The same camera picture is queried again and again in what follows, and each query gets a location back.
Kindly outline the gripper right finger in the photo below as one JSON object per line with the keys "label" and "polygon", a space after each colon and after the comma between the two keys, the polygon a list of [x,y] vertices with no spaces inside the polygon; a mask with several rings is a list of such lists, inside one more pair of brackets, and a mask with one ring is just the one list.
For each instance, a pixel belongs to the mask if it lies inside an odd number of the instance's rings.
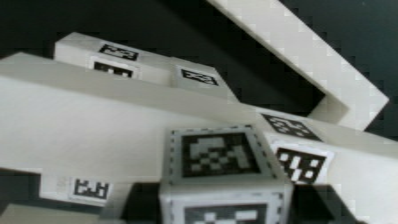
{"label": "gripper right finger", "polygon": [[297,185],[289,224],[368,224],[359,221],[330,185]]}

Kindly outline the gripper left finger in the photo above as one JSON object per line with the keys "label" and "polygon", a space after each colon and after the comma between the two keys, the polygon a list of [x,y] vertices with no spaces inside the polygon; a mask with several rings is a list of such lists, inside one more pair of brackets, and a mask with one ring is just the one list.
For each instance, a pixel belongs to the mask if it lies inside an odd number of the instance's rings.
{"label": "gripper left finger", "polygon": [[160,184],[117,184],[99,213],[99,224],[162,224]]}

